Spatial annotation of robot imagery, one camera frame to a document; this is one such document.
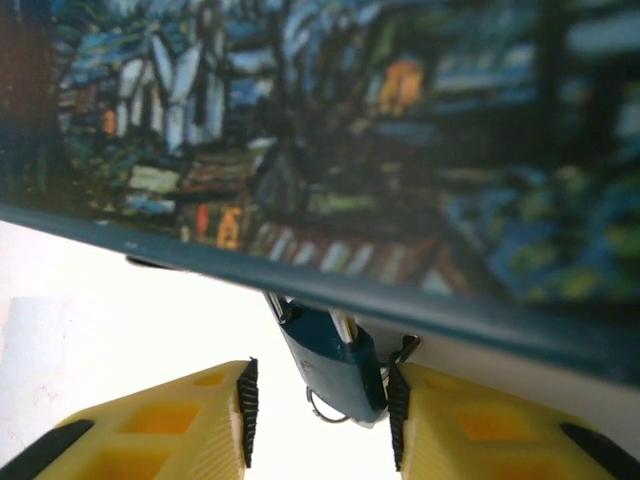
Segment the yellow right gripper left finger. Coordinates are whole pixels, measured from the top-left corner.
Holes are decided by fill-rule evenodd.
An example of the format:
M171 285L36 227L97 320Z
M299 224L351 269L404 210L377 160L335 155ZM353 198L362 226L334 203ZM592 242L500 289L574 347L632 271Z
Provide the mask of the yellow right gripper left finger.
M9 463L12 479L242 479L258 362L236 360L77 412Z

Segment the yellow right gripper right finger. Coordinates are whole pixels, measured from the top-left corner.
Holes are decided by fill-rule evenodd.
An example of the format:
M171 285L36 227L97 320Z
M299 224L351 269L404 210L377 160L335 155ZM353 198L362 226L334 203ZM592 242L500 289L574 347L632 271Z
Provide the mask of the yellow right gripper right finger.
M639 462L584 420L413 364L387 385L404 479L636 479Z

